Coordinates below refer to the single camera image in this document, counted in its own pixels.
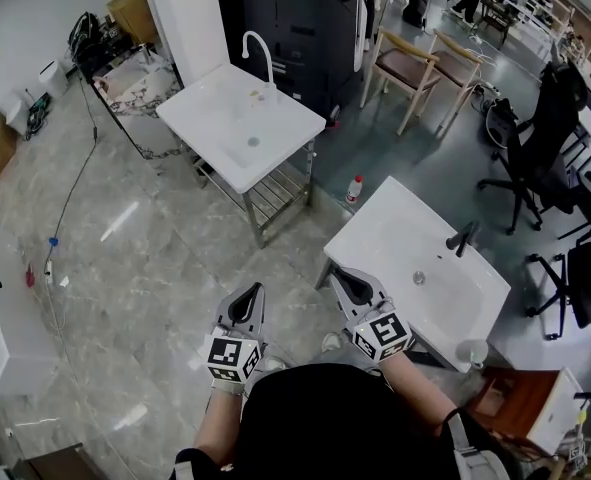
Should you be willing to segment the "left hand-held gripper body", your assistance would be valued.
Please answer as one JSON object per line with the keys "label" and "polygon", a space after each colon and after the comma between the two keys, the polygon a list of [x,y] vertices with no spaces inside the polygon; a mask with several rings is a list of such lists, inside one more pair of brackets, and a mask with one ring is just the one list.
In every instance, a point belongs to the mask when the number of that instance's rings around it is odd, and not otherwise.
{"label": "left hand-held gripper body", "polygon": [[214,388],[242,394],[263,356],[265,340],[261,329],[264,320],[261,325],[233,324],[228,317],[233,293],[219,304],[213,330],[205,336],[205,366]]}

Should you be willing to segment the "white sink with steel stand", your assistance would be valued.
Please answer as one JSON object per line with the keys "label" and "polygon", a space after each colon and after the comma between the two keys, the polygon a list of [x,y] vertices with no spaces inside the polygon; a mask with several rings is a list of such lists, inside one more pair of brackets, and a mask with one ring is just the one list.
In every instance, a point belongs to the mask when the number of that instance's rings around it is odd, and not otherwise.
{"label": "white sink with steel stand", "polygon": [[231,64],[187,86],[156,112],[238,194],[325,129],[324,118]]}

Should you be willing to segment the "person's left forearm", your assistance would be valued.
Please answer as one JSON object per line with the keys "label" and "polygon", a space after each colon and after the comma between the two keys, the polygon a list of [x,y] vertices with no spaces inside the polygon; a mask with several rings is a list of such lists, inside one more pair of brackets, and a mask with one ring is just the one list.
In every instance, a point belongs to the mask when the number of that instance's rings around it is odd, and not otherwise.
{"label": "person's left forearm", "polygon": [[213,389],[196,433],[193,447],[219,466],[232,460],[239,435],[242,401],[241,394]]}

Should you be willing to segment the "person's black shirt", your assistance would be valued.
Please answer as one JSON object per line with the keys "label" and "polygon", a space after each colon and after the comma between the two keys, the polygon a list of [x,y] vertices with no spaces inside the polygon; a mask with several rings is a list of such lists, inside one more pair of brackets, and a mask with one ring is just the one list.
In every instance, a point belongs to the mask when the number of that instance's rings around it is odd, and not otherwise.
{"label": "person's black shirt", "polygon": [[[178,453],[173,479],[440,480],[440,434],[383,373],[311,363],[267,374],[242,398],[232,460],[219,466],[192,446]],[[497,453],[510,480],[523,480],[517,459],[456,409],[475,444]]]}

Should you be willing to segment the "marble patterned slab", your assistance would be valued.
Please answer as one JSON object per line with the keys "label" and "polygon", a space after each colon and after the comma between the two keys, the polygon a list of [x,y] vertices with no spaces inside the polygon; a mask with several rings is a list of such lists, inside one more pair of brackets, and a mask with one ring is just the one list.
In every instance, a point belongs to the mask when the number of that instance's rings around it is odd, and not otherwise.
{"label": "marble patterned slab", "polygon": [[140,155],[155,164],[181,154],[177,139],[157,107],[180,91],[172,65],[140,48],[116,58],[92,77],[92,83]]}

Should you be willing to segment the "black faucet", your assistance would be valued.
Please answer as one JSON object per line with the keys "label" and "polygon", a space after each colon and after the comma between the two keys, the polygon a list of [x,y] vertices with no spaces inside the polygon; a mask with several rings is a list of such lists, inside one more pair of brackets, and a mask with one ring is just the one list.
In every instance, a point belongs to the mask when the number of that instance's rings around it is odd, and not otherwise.
{"label": "black faucet", "polygon": [[458,258],[461,258],[466,248],[474,244],[480,229],[480,223],[477,220],[473,220],[455,235],[448,238],[445,245],[449,250],[454,251]]}

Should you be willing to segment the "steel slatted stand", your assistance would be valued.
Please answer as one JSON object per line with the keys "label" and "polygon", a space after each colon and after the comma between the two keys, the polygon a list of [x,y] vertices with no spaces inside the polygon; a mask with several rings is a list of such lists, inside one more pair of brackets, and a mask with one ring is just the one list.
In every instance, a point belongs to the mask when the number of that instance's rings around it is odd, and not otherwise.
{"label": "steel slatted stand", "polygon": [[316,157],[315,140],[305,143],[305,173],[301,177],[286,172],[286,162],[275,167],[244,193],[238,194],[199,155],[187,152],[187,159],[201,187],[213,185],[244,215],[259,249],[266,245],[266,232],[293,206],[308,206],[312,198],[313,166]]}

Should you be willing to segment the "black bag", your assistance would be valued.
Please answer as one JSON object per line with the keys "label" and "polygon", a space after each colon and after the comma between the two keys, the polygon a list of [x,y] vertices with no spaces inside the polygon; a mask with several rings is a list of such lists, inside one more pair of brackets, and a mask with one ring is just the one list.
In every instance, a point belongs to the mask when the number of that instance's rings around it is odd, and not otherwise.
{"label": "black bag", "polygon": [[103,34],[97,16],[84,12],[76,21],[68,38],[71,59],[81,65],[102,53]]}

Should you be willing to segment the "white shoulder bag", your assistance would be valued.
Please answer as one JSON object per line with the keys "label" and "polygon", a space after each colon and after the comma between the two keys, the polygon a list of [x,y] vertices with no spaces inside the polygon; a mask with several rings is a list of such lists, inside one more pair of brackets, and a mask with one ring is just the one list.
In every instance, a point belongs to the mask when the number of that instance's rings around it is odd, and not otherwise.
{"label": "white shoulder bag", "polygon": [[467,433],[462,413],[451,411],[439,435],[440,480],[510,480],[495,451],[476,445]]}

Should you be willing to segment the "white curved furniture unit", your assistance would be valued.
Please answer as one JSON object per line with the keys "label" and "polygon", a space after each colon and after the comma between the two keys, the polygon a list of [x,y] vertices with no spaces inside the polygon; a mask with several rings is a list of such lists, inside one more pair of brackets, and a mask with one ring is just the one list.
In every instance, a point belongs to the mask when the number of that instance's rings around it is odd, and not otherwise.
{"label": "white curved furniture unit", "polygon": [[0,228],[0,395],[34,395],[59,356],[41,319],[16,238]]}

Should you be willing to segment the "black tall cabinet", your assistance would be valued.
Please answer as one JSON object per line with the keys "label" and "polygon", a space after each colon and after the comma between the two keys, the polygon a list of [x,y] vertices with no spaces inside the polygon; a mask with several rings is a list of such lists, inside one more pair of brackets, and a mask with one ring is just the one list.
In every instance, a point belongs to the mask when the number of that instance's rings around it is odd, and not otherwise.
{"label": "black tall cabinet", "polygon": [[329,124],[361,84],[367,0],[219,0],[233,65]]}

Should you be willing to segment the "white bin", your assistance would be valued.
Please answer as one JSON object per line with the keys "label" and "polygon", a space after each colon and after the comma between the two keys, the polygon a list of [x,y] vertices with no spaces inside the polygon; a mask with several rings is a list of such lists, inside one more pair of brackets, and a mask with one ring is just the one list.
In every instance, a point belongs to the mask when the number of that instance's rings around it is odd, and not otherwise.
{"label": "white bin", "polygon": [[39,73],[38,80],[54,99],[61,98],[69,87],[66,73],[58,60],[51,61]]}

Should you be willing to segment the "wooden chair brown seat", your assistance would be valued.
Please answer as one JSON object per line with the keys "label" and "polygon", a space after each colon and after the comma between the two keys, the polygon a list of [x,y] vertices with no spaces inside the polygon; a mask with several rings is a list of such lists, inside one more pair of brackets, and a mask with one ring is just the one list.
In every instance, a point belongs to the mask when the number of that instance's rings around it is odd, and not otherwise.
{"label": "wooden chair brown seat", "polygon": [[436,28],[433,29],[430,53],[439,58],[435,64],[437,72],[458,88],[455,102],[436,130],[437,137],[443,139],[481,81],[484,61]]}
{"label": "wooden chair brown seat", "polygon": [[369,100],[374,80],[379,82],[379,92],[385,92],[390,84],[398,87],[409,98],[406,113],[396,131],[401,136],[412,118],[421,117],[441,79],[437,71],[438,61],[438,56],[421,50],[380,26],[366,69],[359,107],[363,109]]}

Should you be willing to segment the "brown wooden stool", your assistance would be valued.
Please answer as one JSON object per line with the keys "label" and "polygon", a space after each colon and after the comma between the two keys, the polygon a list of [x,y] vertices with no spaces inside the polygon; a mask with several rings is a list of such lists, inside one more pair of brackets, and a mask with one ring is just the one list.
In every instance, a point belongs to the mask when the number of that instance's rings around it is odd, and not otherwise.
{"label": "brown wooden stool", "polygon": [[108,480],[81,443],[18,460],[11,472],[16,480]]}

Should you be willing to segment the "white box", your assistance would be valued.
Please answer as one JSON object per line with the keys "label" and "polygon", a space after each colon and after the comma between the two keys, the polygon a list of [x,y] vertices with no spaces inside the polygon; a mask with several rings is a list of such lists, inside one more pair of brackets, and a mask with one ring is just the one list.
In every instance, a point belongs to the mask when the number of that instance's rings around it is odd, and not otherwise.
{"label": "white box", "polygon": [[583,399],[576,399],[583,388],[566,367],[558,372],[543,408],[527,434],[527,439],[545,455],[556,453],[559,445],[579,422]]}

